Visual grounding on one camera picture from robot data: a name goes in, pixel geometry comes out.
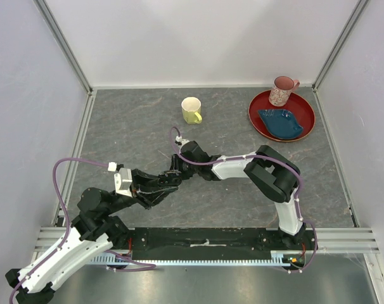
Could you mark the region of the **black clip object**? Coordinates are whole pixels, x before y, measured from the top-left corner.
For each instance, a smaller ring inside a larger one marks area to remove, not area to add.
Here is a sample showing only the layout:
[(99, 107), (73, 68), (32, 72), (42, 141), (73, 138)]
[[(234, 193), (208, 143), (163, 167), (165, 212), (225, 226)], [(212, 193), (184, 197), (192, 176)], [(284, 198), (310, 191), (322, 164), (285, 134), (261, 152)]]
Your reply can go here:
[(177, 170), (164, 171), (158, 175), (157, 186), (160, 189), (172, 189), (182, 183), (181, 173)]

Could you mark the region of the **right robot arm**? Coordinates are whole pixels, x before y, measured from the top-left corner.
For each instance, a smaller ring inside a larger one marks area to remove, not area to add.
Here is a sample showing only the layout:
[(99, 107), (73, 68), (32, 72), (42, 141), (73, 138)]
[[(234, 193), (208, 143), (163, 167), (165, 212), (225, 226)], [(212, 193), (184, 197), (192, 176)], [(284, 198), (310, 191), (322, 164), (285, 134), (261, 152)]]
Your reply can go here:
[(241, 156), (210, 156), (196, 141), (177, 136), (174, 140), (172, 169), (184, 180), (195, 174), (206, 181), (248, 178), (260, 192), (274, 202), (279, 219), (279, 241), (286, 249), (302, 242), (306, 225), (298, 210), (299, 169), (267, 145)]

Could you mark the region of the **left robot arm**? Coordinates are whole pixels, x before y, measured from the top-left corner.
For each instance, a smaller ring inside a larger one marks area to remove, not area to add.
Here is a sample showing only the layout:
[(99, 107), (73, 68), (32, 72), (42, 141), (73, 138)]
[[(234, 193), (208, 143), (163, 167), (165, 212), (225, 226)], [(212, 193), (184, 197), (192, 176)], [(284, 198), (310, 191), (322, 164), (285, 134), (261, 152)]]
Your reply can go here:
[(178, 170), (151, 175), (120, 168), (114, 175), (114, 191), (86, 189), (78, 204), (80, 212), (64, 235), (30, 265), (6, 273), (13, 288), (9, 302), (49, 303), (65, 281), (94, 257), (126, 246), (129, 229), (115, 212), (134, 204), (150, 209), (176, 191), (181, 182)]

